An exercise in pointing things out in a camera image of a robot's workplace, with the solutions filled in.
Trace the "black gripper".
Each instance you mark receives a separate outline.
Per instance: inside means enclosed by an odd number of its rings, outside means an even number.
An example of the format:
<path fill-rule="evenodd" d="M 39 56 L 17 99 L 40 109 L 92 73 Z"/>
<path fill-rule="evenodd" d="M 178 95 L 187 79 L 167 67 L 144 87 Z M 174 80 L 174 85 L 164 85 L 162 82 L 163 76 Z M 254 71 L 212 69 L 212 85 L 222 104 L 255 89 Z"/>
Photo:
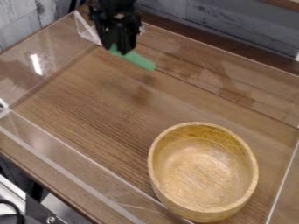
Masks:
<path fill-rule="evenodd" d="M 116 42 L 123 55 L 136 48 L 142 18 L 136 12 L 136 0 L 88 0 L 88 16 L 93 21 L 103 47 L 108 50 Z"/>

